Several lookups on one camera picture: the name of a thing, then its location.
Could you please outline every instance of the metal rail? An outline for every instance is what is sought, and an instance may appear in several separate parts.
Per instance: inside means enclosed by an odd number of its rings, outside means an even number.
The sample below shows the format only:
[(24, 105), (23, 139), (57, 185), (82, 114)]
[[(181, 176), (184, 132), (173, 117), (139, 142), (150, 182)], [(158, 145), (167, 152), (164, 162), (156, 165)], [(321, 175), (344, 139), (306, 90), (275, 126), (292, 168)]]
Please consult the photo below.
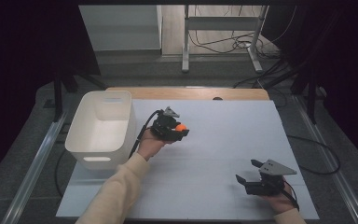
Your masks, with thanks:
[[(301, 113), (301, 116), (305, 124), (307, 125), (308, 130), (310, 131), (310, 134), (312, 135), (313, 140), (326, 145), (321, 133), (319, 132), (317, 125), (316, 124), (314, 125), (310, 120), (310, 118), (308, 117), (307, 109), (304, 102), (301, 99), (299, 99), (298, 96), (294, 95), (293, 98), (298, 110)], [(324, 150), (324, 148), (322, 147), (320, 148), (326, 166), (328, 167), (328, 169), (334, 170), (334, 168), (337, 167), (335, 158), (329, 151)], [(344, 174), (342, 174), (341, 171), (338, 171), (336, 174), (332, 175), (332, 178), (336, 183), (336, 187), (339, 193), (341, 194), (345, 204), (348, 206), (348, 210), (350, 211), (354, 222), (358, 224), (358, 198), (355, 192), (353, 191), (350, 183), (348, 182), (347, 178), (344, 176)]]
[(48, 159), (48, 154), (50, 153), (54, 142), (57, 138), (58, 133), (68, 115), (69, 105), (72, 101), (73, 95), (68, 93), (65, 96), (62, 115), (56, 122), (51, 123), (48, 133), (45, 136), (40, 148), (38, 149), (34, 160), (28, 169), (27, 174), (25, 175), (22, 183), (17, 190), (16, 196), (11, 202), (10, 207), (7, 209), (7, 213), (2, 220), (2, 223), (17, 223), (21, 217), (22, 211), (24, 210), (25, 205), (28, 202), (28, 199), (34, 189), (34, 185), (42, 172), (43, 166)]

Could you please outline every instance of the metal frame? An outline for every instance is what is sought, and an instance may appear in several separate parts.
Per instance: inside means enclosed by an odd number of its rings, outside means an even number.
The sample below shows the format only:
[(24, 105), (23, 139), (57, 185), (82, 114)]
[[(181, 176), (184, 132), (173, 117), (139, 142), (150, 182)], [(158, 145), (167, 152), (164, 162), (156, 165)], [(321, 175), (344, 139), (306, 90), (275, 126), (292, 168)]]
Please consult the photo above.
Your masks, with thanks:
[(261, 7), (258, 17), (189, 17), (188, 5), (185, 5), (185, 41), (182, 53), (182, 71), (189, 70), (189, 44), (190, 30), (216, 30), (216, 31), (255, 31), (252, 43), (247, 45), (249, 56), (257, 73), (262, 73), (260, 61), (258, 61), (255, 46), (260, 36), (261, 27), (267, 13), (266, 6)]
[(34, 189), (34, 185), (36, 184), (36, 181), (42, 172), (43, 166), (48, 159), (48, 155), (54, 145), (57, 135), (59, 134), (60, 129), (67, 117), (72, 98), (72, 93), (66, 94), (62, 114), (57, 121), (51, 123), (50, 128), (48, 129), (48, 133), (46, 134), (45, 139), (38, 149), (27, 174), (22, 180), (22, 183), (17, 190), (16, 196), (11, 202), (10, 207), (7, 209), (7, 213), (5, 214), (2, 223), (17, 223), (20, 220), (22, 211), (28, 202), (28, 199)]

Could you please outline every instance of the forearm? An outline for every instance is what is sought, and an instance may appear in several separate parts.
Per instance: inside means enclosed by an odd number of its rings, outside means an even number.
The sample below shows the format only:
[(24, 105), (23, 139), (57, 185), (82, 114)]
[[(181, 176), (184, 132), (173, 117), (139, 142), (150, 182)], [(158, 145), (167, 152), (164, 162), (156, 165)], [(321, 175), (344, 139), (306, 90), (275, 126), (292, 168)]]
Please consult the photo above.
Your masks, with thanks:
[(141, 179), (148, 169), (146, 160), (134, 153), (104, 182), (77, 223), (122, 223), (139, 195)]
[(293, 208), (284, 213), (280, 213), (274, 218), (278, 224), (305, 224), (306, 223), (296, 208)]

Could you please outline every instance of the white table surface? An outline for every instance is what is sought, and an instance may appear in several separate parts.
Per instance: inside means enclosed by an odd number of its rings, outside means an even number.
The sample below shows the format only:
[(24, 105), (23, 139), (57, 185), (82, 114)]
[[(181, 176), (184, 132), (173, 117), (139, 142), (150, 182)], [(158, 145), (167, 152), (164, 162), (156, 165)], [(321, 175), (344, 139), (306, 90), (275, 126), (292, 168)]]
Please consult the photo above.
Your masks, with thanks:
[[(270, 220), (268, 203), (247, 195), (235, 175), (258, 181), (251, 159), (272, 159), (297, 171), (285, 178), (296, 191), (300, 213), (319, 219), (272, 101), (133, 100), (137, 133), (155, 110), (168, 105), (190, 132), (150, 160), (128, 218)], [(112, 174), (77, 163), (57, 217), (79, 217)]]

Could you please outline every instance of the cable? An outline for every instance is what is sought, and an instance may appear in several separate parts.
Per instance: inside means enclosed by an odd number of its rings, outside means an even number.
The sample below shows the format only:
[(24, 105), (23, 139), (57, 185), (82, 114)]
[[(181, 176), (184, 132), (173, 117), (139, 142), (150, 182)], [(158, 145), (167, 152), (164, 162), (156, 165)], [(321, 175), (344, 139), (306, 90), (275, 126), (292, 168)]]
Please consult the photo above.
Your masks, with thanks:
[[(195, 16), (195, 17), (197, 16), (197, 10), (199, 11), (200, 16), (202, 16), (201, 11), (200, 11), (198, 5), (195, 5), (195, 7), (194, 7), (194, 16)], [(200, 43), (200, 42), (199, 42), (199, 36), (198, 36), (198, 34), (197, 34), (197, 30), (196, 30), (196, 40), (197, 40), (197, 43)]]
[(208, 47), (205, 47), (205, 46), (198, 45), (198, 44), (194, 43), (193, 38), (191, 37), (191, 34), (188, 34), (188, 36), (190, 37), (191, 42), (193, 42), (193, 44), (195, 46), (200, 47), (200, 48), (204, 48), (204, 49), (208, 49), (208, 50), (211, 50), (211, 51), (216, 52), (216, 53), (230, 53), (230, 52), (236, 50), (235, 48), (231, 49), (231, 50), (228, 50), (228, 51), (218, 51), (218, 50), (215, 50), (215, 49), (211, 49), (211, 48), (208, 48)]
[(139, 145), (139, 142), (141, 141), (142, 136), (144, 135), (145, 130), (147, 129), (147, 124), (150, 122), (150, 120), (158, 113), (164, 112), (163, 110), (156, 110), (153, 112), (153, 114), (149, 117), (149, 119), (146, 121), (145, 125), (142, 127), (142, 130), (139, 132), (138, 137), (136, 138), (135, 143), (133, 144), (132, 150), (130, 152), (129, 158), (132, 156), (132, 154), (135, 152), (136, 148)]
[(295, 193), (295, 190), (293, 189), (293, 187), (287, 183), (285, 180), (283, 180), (284, 183), (286, 183), (290, 189), (292, 190), (293, 194), (295, 195), (295, 198), (290, 194), (288, 193), (286, 190), (281, 189), (281, 188), (278, 188), (278, 186), (276, 186), (274, 183), (270, 182), (270, 181), (265, 181), (266, 184), (270, 185), (271, 187), (277, 189), (278, 191), (281, 192), (281, 194), (283, 194), (287, 199), (290, 200), (290, 202), (292, 203), (292, 205), (299, 211), (300, 210), (300, 206), (298, 205), (298, 202), (297, 202), (297, 196), (296, 196), (296, 193)]
[(250, 78), (246, 78), (245, 80), (239, 81), (237, 83), (235, 83), (233, 85), (233, 89), (237, 88), (240, 84), (245, 83), (249, 80), (253, 80), (253, 79), (257, 79), (257, 78), (261, 78), (261, 77), (266, 77), (269, 76), (271, 74), (273, 74), (275, 72), (275, 70), (277, 70), (282, 64), (284, 63), (284, 59), (280, 59), (279, 61), (277, 61), (275, 64), (273, 64), (267, 71), (265, 71), (262, 75), (258, 76), (258, 77), (250, 77)]
[(271, 73), (269, 73), (269, 74), (272, 75), (272, 74), (280, 73), (281, 71), (285, 70), (288, 66), (289, 66), (289, 63), (286, 63), (286, 66), (285, 66), (285, 67), (281, 68), (281, 69), (278, 70), (278, 71), (271, 72)]
[(227, 12), (225, 13), (225, 15), (223, 15), (223, 16), (226, 16), (226, 15), (228, 14), (230, 7), (232, 8), (232, 6), (228, 6), (228, 10), (227, 10)]
[(240, 12), (238, 13), (238, 16), (240, 16), (240, 15), (241, 15), (241, 12), (242, 12), (242, 7), (243, 7), (243, 6), (241, 6), (241, 7), (240, 7)]
[(254, 12), (254, 10), (253, 10), (253, 6), (251, 6), (251, 9), (252, 9), (253, 16), (255, 16), (255, 12)]
[(215, 43), (223, 42), (223, 41), (226, 41), (226, 40), (231, 40), (231, 39), (233, 39), (233, 38), (241, 38), (241, 37), (244, 37), (244, 36), (251, 37), (252, 34), (253, 34), (253, 33), (250, 33), (250, 34), (247, 34), (247, 35), (237, 35), (237, 36), (229, 37), (229, 38), (226, 38), (226, 39), (216, 40), (216, 41), (207, 42), (207, 43), (200, 43), (199, 41), (197, 41), (197, 42), (198, 42), (200, 45), (210, 45), (210, 44), (215, 44)]
[(295, 7), (295, 10), (293, 11), (292, 18), (290, 19), (289, 24), (287, 24), (286, 29), (283, 31), (283, 33), (280, 36), (278, 36), (277, 38), (275, 38), (274, 40), (269, 41), (268, 44), (271, 44), (271, 43), (279, 40), (284, 34), (286, 34), (287, 30), (289, 29), (290, 25), (292, 24), (293, 18), (296, 15), (296, 10), (297, 10), (297, 6)]
[(287, 106), (287, 97), (286, 97), (286, 95), (283, 92), (279, 91), (278, 89), (275, 89), (275, 88), (272, 88), (272, 89), (277, 91), (280, 95), (282, 95), (283, 99), (284, 99), (283, 105), (275, 105), (275, 107), (277, 107), (277, 109), (280, 109), (280, 108), (283, 108), (283, 107)]
[(333, 155), (333, 157), (335, 158), (336, 163), (337, 163), (337, 167), (336, 167), (335, 170), (330, 171), (330, 172), (325, 172), (325, 173), (318, 172), (318, 171), (313, 171), (313, 170), (311, 170), (311, 169), (309, 169), (309, 168), (307, 168), (307, 167), (298, 165), (298, 167), (299, 167), (300, 169), (303, 169), (303, 170), (308, 171), (308, 172), (310, 172), (310, 173), (313, 173), (313, 174), (315, 174), (315, 175), (333, 175), (333, 174), (337, 173), (337, 172), (339, 171), (339, 169), (341, 168), (341, 161), (339, 160), (338, 155), (333, 151), (333, 149), (332, 149), (331, 147), (329, 147), (329, 146), (327, 146), (327, 145), (325, 145), (325, 144), (323, 144), (323, 143), (320, 143), (320, 142), (317, 142), (317, 141), (313, 141), (313, 140), (308, 139), (308, 138), (303, 138), (303, 137), (298, 137), (298, 136), (292, 136), (292, 135), (289, 135), (289, 134), (287, 134), (287, 137), (294, 138), (294, 139), (298, 139), (298, 140), (302, 140), (302, 141), (306, 141), (306, 142), (311, 142), (311, 143), (314, 143), (314, 144), (317, 144), (317, 145), (319, 145), (319, 146), (321, 146), (321, 147), (326, 148), (329, 152), (331, 152), (331, 154)]
[(293, 187), (287, 183), (286, 181), (284, 181), (284, 183), (286, 183), (290, 189), (292, 190), (293, 194), (295, 195), (295, 198), (290, 194), (288, 193), (286, 190), (284, 189), (281, 189), (281, 193), (286, 196), (286, 198), (288, 198), (290, 200), (290, 202), (292, 203), (292, 205), (299, 211), (300, 210), (300, 206), (298, 205), (298, 202), (297, 202), (297, 195), (296, 195), (296, 192), (295, 190), (293, 189)]
[(239, 37), (234, 37), (232, 36), (231, 38), (234, 39), (234, 43), (232, 44), (232, 48), (234, 48), (234, 45), (237, 46), (237, 49), (248, 49), (250, 46), (247, 46), (246, 44), (251, 44), (252, 42), (249, 41), (249, 40), (239, 40), (240, 37), (243, 37), (243, 36), (248, 36), (248, 37), (253, 37), (252, 34), (254, 33), (250, 33), (250, 34), (247, 34), (247, 35), (240, 35)]
[(257, 56), (260, 57), (260, 58), (263, 58), (263, 59), (280, 59), (282, 57), (281, 53), (279, 52), (279, 54), (273, 54), (273, 53), (265, 53), (263, 51), (263, 48), (264, 48), (264, 42), (261, 40), (261, 39), (258, 39), (260, 42), (261, 42), (261, 46), (258, 47), (258, 48), (255, 48), (255, 51), (257, 53)]

